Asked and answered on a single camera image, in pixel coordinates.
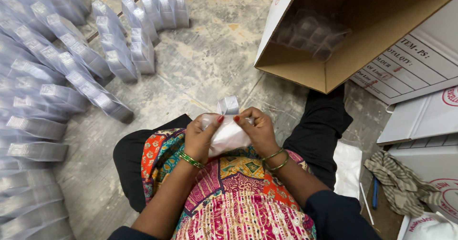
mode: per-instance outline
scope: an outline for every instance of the floral pattern fabric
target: floral pattern fabric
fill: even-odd
[[[158,131],[145,142],[141,177],[146,203],[180,160],[186,129]],[[311,173],[301,156],[290,158]],[[199,171],[178,221],[177,239],[316,239],[285,186],[262,166],[252,147],[210,159]]]

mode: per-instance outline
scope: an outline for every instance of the green bangle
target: green bangle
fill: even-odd
[[[280,148],[280,150],[277,151],[276,153],[274,153],[274,154],[272,154],[272,155],[270,155],[270,156],[268,156],[268,157],[264,157],[264,158],[262,158],[262,159],[260,159],[260,160],[261,160],[262,162],[264,162],[266,159],[272,158],[272,157],[274,157],[275,155],[279,154],[279,153],[282,152],[282,151],[283,151],[283,148]]]
[[[193,158],[191,158],[190,156],[188,156],[186,153],[184,153],[183,151],[180,151],[178,153],[178,155],[180,156],[180,158],[182,158],[183,160],[189,162],[191,165],[193,166],[196,166],[198,168],[204,168],[204,165],[196,160],[194,160]]]
[[[288,160],[289,160],[289,154],[288,154],[287,152],[285,152],[285,153],[286,153],[286,160],[285,160],[280,166],[278,166],[278,167],[270,168],[270,167],[266,164],[266,162],[263,162],[263,163],[264,163],[264,166],[267,168],[267,170],[274,171],[274,170],[277,170],[277,169],[283,167],[284,165],[286,165],[286,162],[288,162]]]

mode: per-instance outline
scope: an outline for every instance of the cardboard box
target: cardboard box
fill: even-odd
[[[341,14],[353,33],[329,61],[306,51],[270,42],[283,16],[293,6],[313,3],[324,12]],[[257,69],[328,93],[361,67],[380,56],[450,0],[273,0],[255,60]]]
[[[428,206],[458,224],[458,134],[398,143],[389,152],[441,190],[441,205]]]
[[[458,84],[458,0],[452,0],[351,79],[387,104]]]
[[[458,86],[399,103],[378,145],[458,132]]]

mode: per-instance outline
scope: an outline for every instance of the woman's right hand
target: woman's right hand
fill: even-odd
[[[245,119],[249,117],[255,119],[254,125]],[[247,108],[240,115],[234,116],[234,121],[249,136],[255,151],[260,157],[268,157],[280,150],[275,141],[272,120],[261,110],[254,107]]]

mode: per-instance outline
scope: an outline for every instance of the hand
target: hand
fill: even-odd
[[[254,125],[245,120],[248,117],[254,117]],[[234,121],[249,136],[259,156],[268,157],[280,149],[275,141],[272,120],[261,110],[254,107],[247,108],[240,115],[234,116]]]
[[[202,115],[189,123],[185,136],[184,152],[186,155],[204,165],[207,164],[211,139],[223,120],[224,116],[218,116],[205,131],[202,131]]]

